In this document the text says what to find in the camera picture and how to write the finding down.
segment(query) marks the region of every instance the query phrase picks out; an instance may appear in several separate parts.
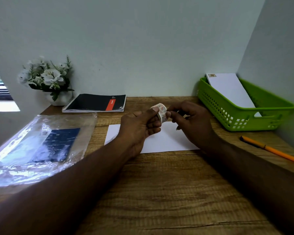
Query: black notebook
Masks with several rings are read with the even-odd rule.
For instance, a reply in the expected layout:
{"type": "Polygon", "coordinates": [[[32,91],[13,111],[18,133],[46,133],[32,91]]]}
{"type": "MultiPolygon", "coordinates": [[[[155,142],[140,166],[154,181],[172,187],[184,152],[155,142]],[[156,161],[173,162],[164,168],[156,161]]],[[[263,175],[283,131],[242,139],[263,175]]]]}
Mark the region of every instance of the black notebook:
{"type": "Polygon", "coordinates": [[[123,112],[125,100],[126,95],[79,94],[62,108],[62,112],[123,112]]]}

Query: wooden desk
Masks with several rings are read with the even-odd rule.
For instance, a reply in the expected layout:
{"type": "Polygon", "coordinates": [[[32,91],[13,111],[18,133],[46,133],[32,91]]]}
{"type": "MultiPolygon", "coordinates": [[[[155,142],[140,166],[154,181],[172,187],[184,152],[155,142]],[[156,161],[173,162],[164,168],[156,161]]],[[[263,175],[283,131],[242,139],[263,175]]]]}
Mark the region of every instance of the wooden desk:
{"type": "MultiPolygon", "coordinates": [[[[124,113],[196,97],[128,97],[122,113],[98,113],[86,155],[104,144],[108,125],[124,113]]],[[[42,114],[61,114],[50,106],[42,114]]],[[[216,133],[256,156],[294,172],[294,162],[239,141],[241,134],[294,155],[274,132],[231,133],[211,115],[216,133]]],[[[200,150],[140,154],[80,224],[77,234],[279,234],[231,184],[200,157],[200,150]]]]}

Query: blue card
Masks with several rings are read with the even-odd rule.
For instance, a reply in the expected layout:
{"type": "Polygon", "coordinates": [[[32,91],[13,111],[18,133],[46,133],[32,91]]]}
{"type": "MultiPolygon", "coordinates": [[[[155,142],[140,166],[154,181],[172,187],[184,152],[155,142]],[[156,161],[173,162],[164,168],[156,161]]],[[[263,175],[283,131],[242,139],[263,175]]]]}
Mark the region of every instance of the blue card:
{"type": "Polygon", "coordinates": [[[54,129],[36,151],[32,162],[63,162],[80,128],[54,129]]]}

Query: white pot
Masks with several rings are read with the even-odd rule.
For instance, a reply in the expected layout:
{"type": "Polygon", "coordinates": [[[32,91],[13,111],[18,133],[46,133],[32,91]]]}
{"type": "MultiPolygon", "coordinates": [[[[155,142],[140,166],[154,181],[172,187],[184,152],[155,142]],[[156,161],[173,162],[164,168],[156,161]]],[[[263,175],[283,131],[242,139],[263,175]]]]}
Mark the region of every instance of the white pot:
{"type": "Polygon", "coordinates": [[[72,91],[61,91],[58,98],[54,101],[52,99],[51,92],[43,92],[46,99],[51,103],[53,106],[65,106],[73,96],[72,91]]]}

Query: plastic wrap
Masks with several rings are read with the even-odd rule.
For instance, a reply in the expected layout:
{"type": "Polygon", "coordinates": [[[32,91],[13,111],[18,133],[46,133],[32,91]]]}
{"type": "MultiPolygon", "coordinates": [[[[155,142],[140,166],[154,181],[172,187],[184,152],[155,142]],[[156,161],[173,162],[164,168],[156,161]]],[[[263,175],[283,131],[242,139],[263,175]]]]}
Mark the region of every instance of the plastic wrap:
{"type": "Polygon", "coordinates": [[[0,194],[17,192],[80,161],[84,157],[96,123],[96,113],[37,115],[32,122],[0,147],[0,194]],[[51,131],[58,132],[57,130],[64,129],[72,129],[77,134],[71,140],[66,156],[56,158],[60,160],[56,162],[34,160],[39,154],[37,151],[44,147],[47,137],[54,134],[51,131]]]}

